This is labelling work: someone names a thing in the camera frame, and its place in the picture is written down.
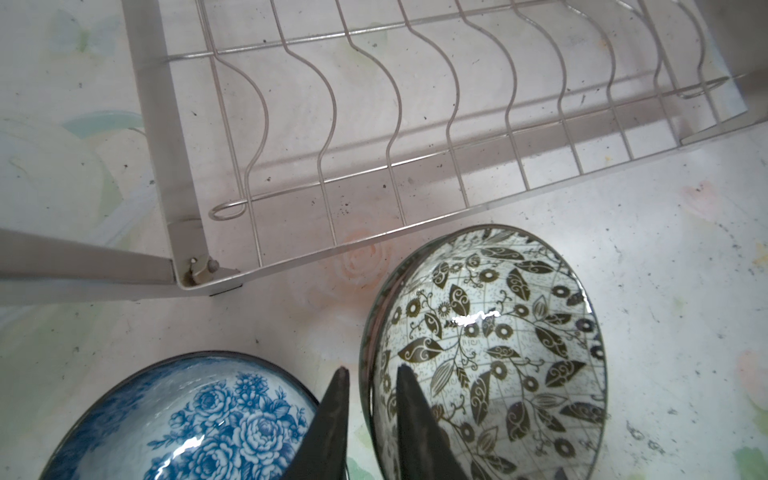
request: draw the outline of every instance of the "dish rack leg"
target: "dish rack leg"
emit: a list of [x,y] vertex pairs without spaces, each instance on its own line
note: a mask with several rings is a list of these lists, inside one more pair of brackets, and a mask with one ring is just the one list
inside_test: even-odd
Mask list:
[[197,205],[157,0],[124,0],[123,12],[173,266],[182,288],[195,259],[210,258]]
[[0,252],[0,306],[212,295],[240,284],[183,290],[170,258],[13,230],[0,229]]

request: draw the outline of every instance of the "leaf pattern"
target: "leaf pattern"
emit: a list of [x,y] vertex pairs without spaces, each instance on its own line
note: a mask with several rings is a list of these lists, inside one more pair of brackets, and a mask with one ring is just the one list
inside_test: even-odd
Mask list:
[[519,353],[506,345],[492,346],[486,352],[495,359],[511,359],[520,356]]
[[445,444],[448,446],[448,448],[451,448],[451,437],[448,436],[448,432],[445,431],[443,427],[438,427],[440,429],[440,436],[443,440],[445,440]]
[[536,336],[538,337],[538,341],[541,342],[547,350],[564,359],[568,358],[568,348],[557,333],[537,326]]
[[552,407],[564,404],[567,400],[565,397],[555,395],[554,393],[539,393],[531,399],[531,403],[539,409],[551,409]]
[[456,367],[456,378],[458,378],[458,382],[462,385],[463,389],[469,387],[469,377],[467,376],[467,372],[460,366]]
[[558,468],[554,473],[554,480],[568,480],[568,476],[565,474],[565,470],[562,467]]
[[389,394],[389,398],[386,400],[386,413],[390,420],[397,416],[397,397],[395,396],[395,390]]
[[496,439],[498,438],[498,427],[484,430],[478,437],[478,452],[490,454],[496,448]]
[[507,240],[512,235],[514,235],[513,232],[511,232],[509,230],[502,230],[499,233],[497,233],[496,235],[494,235],[493,237],[489,238],[488,242],[489,243],[503,242],[504,240]]
[[586,402],[576,402],[565,406],[560,414],[597,424],[601,424],[605,420],[605,410]]
[[484,336],[491,335],[493,333],[493,327],[496,326],[496,320],[492,316],[485,317],[482,320],[482,334]]
[[544,383],[550,388],[563,386],[568,380],[572,379],[584,365],[585,363],[576,360],[555,362],[549,367],[547,378],[544,380]]
[[442,324],[440,323],[440,319],[432,312],[427,312],[424,314],[424,323],[426,323],[427,328],[432,331],[438,338],[442,338]]
[[440,263],[432,271],[432,282],[440,288],[443,288],[445,286],[445,282],[448,281],[448,272],[450,270],[451,267],[446,262]]
[[545,427],[553,432],[565,432],[565,427],[550,412],[544,409],[536,409],[536,416]]
[[549,311],[547,299],[542,295],[533,303],[533,316],[536,317],[536,320],[543,320],[547,316],[547,311]]
[[525,270],[530,273],[552,273],[554,268],[549,263],[542,262],[541,260],[526,260],[515,264],[520,270]]
[[469,472],[472,474],[472,480],[493,480],[493,477],[483,470],[476,460],[472,460],[472,464],[469,466]]
[[544,318],[544,321],[546,323],[550,323],[551,325],[564,325],[571,321],[571,314],[570,313],[552,313],[551,315],[547,315]]
[[473,253],[467,259],[467,266],[471,268],[477,268],[478,266],[480,266],[480,262],[481,262],[480,256],[477,253]]
[[397,352],[397,355],[406,362],[420,363],[435,358],[440,352],[442,347],[439,343],[423,336],[406,345],[404,349]]
[[584,302],[584,294],[581,292],[576,292],[573,295],[569,296],[568,300],[565,300],[565,304],[568,306],[575,306],[583,302]]
[[451,379],[453,375],[453,359],[449,359],[440,364],[432,375],[432,381],[429,383],[429,392],[432,397],[439,394]]
[[528,283],[520,274],[518,269],[513,269],[507,276],[507,286],[512,292],[522,298],[525,301],[531,298],[531,289],[528,287]]
[[469,390],[469,403],[472,406],[472,418],[480,425],[488,414],[488,394],[491,386],[491,373],[481,374]]
[[480,253],[486,257],[499,258],[501,260],[525,260],[518,252],[504,247],[488,247],[480,249]]
[[460,316],[469,315],[469,297],[460,286],[451,285],[451,308]]
[[510,462],[506,458],[497,457],[496,455],[486,455],[483,458],[485,458],[485,461],[488,462],[488,464],[493,467],[495,471],[504,475],[509,475],[518,469],[517,465]]
[[[577,379],[590,355],[603,358],[602,350],[596,350],[602,349],[599,326],[591,316],[582,319],[588,298],[575,273],[536,237],[489,227],[455,235],[451,241],[443,241],[445,248],[435,250],[429,265],[424,263],[418,274],[406,280],[410,290],[398,293],[390,312],[400,308],[402,316],[384,323],[386,344],[376,354],[377,370],[386,363],[386,348],[391,348],[390,357],[402,349],[400,362],[421,362],[423,391],[446,401],[432,406],[432,415],[445,427],[440,428],[440,436],[446,444],[454,444],[455,453],[461,450],[469,464],[465,464],[469,478],[517,478],[516,457],[506,452],[530,442],[531,453],[551,460],[547,479],[555,475],[565,480],[565,470],[558,471],[561,465],[588,464],[595,455],[583,441],[584,448],[578,449],[582,429],[576,428],[575,419],[602,427],[605,417],[599,380],[581,385]],[[488,309],[498,311],[500,317],[486,316]],[[473,314],[476,323],[468,326],[452,320],[475,318]],[[527,340],[531,328],[538,339],[533,344]],[[522,347],[516,337],[526,339]],[[381,393],[376,396],[382,420],[392,416],[382,444],[387,478],[396,477],[392,477],[392,461],[397,464],[393,458],[397,456],[397,408],[390,395],[393,363],[378,375]],[[506,409],[499,411],[491,398],[502,392],[518,394],[515,398],[513,393]]]
[[507,410],[507,434],[509,440],[522,439],[531,430],[531,418],[523,402],[513,403]]

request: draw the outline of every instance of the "stain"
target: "stain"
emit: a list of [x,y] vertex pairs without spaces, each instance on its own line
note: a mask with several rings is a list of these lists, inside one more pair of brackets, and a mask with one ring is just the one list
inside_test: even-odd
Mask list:
[[733,457],[741,480],[768,480],[768,463],[759,449],[744,447],[735,450]]
[[691,215],[714,223],[722,210],[722,200],[715,186],[705,180],[698,187],[683,187],[680,205]]
[[768,360],[752,350],[745,350],[737,360],[741,386],[750,400],[762,410],[768,410]]
[[686,302],[685,299],[675,296],[672,299],[672,313],[677,316],[685,315],[685,306],[687,304],[688,302]]
[[752,260],[752,264],[761,271],[768,266],[768,245],[755,243],[755,260]]
[[370,472],[362,469],[352,457],[346,458],[346,467],[349,472],[349,480],[373,480]]
[[750,400],[752,408],[755,409],[755,416],[752,419],[752,423],[757,427],[757,431],[765,436],[768,436],[768,410],[763,410],[759,406],[755,405],[755,402]]
[[361,425],[355,430],[355,438],[358,439],[363,446],[373,450],[371,435],[368,433],[368,429],[365,425]]
[[661,445],[659,445],[658,443],[654,442],[653,440],[648,440],[648,448],[651,449],[651,450],[654,450],[656,452],[659,452],[662,455],[666,454],[664,449],[661,448]]
[[635,440],[645,439],[645,435],[643,435],[643,432],[641,432],[640,430],[630,425],[629,420],[627,420],[627,431],[632,435],[632,438]]

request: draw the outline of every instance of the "black leaf pattern bowl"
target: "black leaf pattern bowl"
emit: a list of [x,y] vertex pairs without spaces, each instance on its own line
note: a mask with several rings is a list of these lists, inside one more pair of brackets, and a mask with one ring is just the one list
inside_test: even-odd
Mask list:
[[469,478],[589,478],[607,401],[600,328],[576,274],[534,235],[482,225],[418,249],[385,282],[360,354],[387,480],[399,480],[403,363]]

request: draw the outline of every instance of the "blue floral bowl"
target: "blue floral bowl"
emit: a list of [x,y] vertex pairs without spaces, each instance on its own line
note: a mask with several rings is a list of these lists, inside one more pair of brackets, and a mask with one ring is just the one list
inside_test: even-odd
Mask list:
[[317,399],[288,372],[229,352],[177,356],[102,396],[41,480],[268,480],[301,444]]

